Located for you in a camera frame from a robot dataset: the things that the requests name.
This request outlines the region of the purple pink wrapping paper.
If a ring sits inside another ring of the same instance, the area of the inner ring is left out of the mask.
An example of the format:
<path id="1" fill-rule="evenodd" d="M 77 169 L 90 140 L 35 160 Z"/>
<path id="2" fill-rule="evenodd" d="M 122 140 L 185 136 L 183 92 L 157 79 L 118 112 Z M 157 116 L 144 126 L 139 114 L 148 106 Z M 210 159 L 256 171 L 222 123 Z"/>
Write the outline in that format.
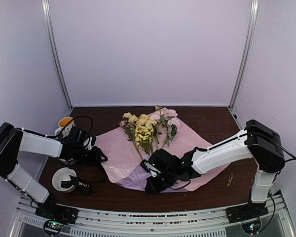
<path id="1" fill-rule="evenodd" d="M 210 143 L 199 136 L 182 120 L 179 120 L 180 128 L 174 141 L 164 150 L 170 155 L 178 158 L 193 150 L 195 147 L 206 148 Z M 162 169 L 167 165 L 163 160 L 164 155 L 156 155 L 152 159 L 145 152 L 137 152 L 132 142 L 124 130 L 119 127 L 97 137 L 95 145 L 99 147 L 108 157 L 108 161 L 102 163 L 102 166 L 109 178 L 109 181 L 127 189 L 144 191 L 147 178 L 152 177 L 150 171 L 145 171 L 140 163 L 143 159 L 152 163 L 157 169 Z"/>

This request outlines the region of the cream rose flower stem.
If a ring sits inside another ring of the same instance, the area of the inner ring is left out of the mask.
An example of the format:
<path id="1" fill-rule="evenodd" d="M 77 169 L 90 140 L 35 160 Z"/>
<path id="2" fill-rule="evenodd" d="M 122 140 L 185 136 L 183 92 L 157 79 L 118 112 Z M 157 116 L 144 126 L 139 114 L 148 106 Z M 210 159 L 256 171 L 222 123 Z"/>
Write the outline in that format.
<path id="1" fill-rule="evenodd" d="M 134 114 L 125 113 L 122 116 L 122 120 L 119 122 L 118 125 L 124 130 L 124 133 L 127 135 L 127 140 L 133 144 L 140 158 L 143 159 L 140 152 L 140 150 L 142 149 L 138 147 L 135 142 L 135 128 L 137 125 L 145 125 L 145 126 L 151 125 L 149 121 L 149 116 L 143 114 L 143 115 L 140 115 L 140 117 L 137 117 Z"/>

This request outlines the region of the small yellow daisy bunch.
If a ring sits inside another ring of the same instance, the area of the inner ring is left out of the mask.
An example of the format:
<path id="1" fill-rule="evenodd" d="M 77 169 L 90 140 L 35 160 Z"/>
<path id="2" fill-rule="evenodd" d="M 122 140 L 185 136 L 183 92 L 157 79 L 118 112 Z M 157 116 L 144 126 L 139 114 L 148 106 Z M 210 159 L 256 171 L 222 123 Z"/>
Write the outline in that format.
<path id="1" fill-rule="evenodd" d="M 152 125 L 137 125 L 135 128 L 135 142 L 147 155 L 153 153 L 153 127 Z"/>

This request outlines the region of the pink rose flower stem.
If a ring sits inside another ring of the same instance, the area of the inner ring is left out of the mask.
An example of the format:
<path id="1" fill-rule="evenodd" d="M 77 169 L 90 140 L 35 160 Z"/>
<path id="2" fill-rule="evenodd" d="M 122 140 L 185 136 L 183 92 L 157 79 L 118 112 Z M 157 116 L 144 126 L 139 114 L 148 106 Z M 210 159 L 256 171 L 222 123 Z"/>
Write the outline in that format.
<path id="1" fill-rule="evenodd" d="M 149 118 L 153 128 L 152 136 L 156 141 L 156 149 L 158 149 L 159 135 L 163 134 L 163 132 L 160 131 L 161 128 L 165 132 L 165 138 L 160 147 L 161 149 L 164 148 L 165 145 L 170 146 L 170 142 L 176 137 L 178 129 L 181 127 L 177 116 L 177 112 L 173 109 L 155 106 L 155 112 L 152 113 Z"/>

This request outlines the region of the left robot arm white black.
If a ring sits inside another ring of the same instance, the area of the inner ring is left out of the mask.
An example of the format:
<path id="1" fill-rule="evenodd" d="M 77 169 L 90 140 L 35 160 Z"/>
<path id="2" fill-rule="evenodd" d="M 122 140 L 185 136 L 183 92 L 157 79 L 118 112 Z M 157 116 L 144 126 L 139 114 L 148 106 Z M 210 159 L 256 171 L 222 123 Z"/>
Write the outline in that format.
<path id="1" fill-rule="evenodd" d="M 95 137 L 76 126 L 68 135 L 56 133 L 48 136 L 5 122 L 0 127 L 0 177 L 28 195 L 50 219 L 57 219 L 61 208 L 55 197 L 22 168 L 18 156 L 29 153 L 89 165 L 108 161 L 101 149 L 95 146 L 95 141 Z"/>

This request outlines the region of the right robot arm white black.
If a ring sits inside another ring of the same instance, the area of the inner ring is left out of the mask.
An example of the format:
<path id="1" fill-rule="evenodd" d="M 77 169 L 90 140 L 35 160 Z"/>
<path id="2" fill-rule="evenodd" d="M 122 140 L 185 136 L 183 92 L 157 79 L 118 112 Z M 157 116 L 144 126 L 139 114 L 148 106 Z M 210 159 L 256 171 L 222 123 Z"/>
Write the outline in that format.
<path id="1" fill-rule="evenodd" d="M 254 119 L 230 138 L 207 148 L 196 147 L 181 158 L 164 149 L 156 150 L 141 162 L 141 167 L 151 172 L 145 192 L 160 193 L 177 181 L 190 184 L 192 179 L 215 168 L 247 158 L 253 158 L 258 165 L 250 201 L 243 207 L 243 214 L 253 218 L 265 207 L 276 173 L 285 166 L 279 133 Z"/>

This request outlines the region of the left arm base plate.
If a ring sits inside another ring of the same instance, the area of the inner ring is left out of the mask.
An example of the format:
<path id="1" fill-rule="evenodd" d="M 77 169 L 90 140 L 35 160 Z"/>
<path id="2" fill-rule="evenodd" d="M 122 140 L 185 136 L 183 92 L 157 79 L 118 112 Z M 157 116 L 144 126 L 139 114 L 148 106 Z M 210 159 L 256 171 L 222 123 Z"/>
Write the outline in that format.
<path id="1" fill-rule="evenodd" d="M 52 209 L 39 206 L 35 211 L 35 215 L 45 219 L 55 220 L 62 224 L 75 224 L 78 209 L 59 205 Z"/>

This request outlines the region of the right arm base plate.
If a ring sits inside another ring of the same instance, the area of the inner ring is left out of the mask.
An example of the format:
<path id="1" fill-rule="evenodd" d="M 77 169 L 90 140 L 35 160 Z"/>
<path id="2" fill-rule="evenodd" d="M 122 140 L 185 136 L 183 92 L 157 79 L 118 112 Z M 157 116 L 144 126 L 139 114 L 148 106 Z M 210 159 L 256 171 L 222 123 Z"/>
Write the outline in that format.
<path id="1" fill-rule="evenodd" d="M 229 223 L 243 222 L 268 214 L 267 207 L 257 207 L 249 204 L 229 207 L 226 209 Z"/>

